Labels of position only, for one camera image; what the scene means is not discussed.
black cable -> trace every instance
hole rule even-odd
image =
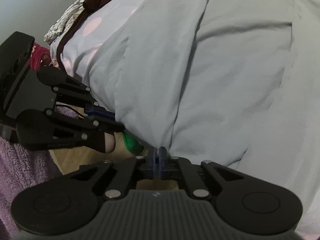
[[[61,106],[61,107],[66,107],[71,109],[72,111],[74,111],[75,113],[77,113],[79,116],[85,118],[85,116],[83,114],[80,114],[76,109],[72,108],[71,106],[66,106],[66,105],[60,105],[60,104],[56,104],[56,106]]]

green fabric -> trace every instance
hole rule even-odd
[[[138,155],[142,152],[143,146],[132,136],[126,134],[125,132],[122,133],[123,142],[125,147],[134,155]]]

purple fleece blanket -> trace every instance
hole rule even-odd
[[[77,114],[64,107],[56,107],[55,111],[77,118]],[[14,197],[60,175],[49,151],[28,151],[0,137],[0,240],[8,240],[18,232],[10,214]]]

bedding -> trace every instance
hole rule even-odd
[[[101,9],[103,6],[105,6],[110,1],[112,1],[112,0],[85,0],[83,2],[84,10],[79,15],[79,17],[75,20],[75,22],[71,26],[71,28],[63,35],[63,38],[60,40],[59,45],[57,47],[57,62],[59,64],[59,67],[63,71],[66,71],[66,73],[69,73],[68,70],[71,70],[71,69],[70,68],[65,68],[63,62],[61,61],[60,54],[63,52],[64,46],[68,43],[69,39],[71,37],[73,37],[73,35],[76,33],[76,31],[82,26],[83,22],[92,13],[94,13],[95,11]]]
[[[71,4],[57,22],[51,26],[47,34],[44,36],[44,41],[49,45],[56,40],[62,33],[68,31],[74,21],[84,10],[83,3],[85,0],[76,0]]]
[[[319,0],[112,0],[61,58],[145,142],[193,163],[238,161],[237,170],[295,192],[304,205],[297,230],[316,236],[319,7]]]

silver screw head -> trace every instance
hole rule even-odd
[[[108,198],[117,198],[121,196],[121,192],[116,189],[111,189],[105,192],[106,197]]]
[[[87,138],[88,138],[88,135],[86,134],[86,133],[83,133],[82,135],[81,135],[81,139],[82,140],[87,140]]]
[[[202,162],[205,163],[205,164],[212,163],[212,161],[210,161],[210,160],[204,160]]]
[[[196,197],[200,197],[200,198],[204,198],[209,196],[209,191],[205,190],[205,189],[196,189],[193,192],[193,195]]]

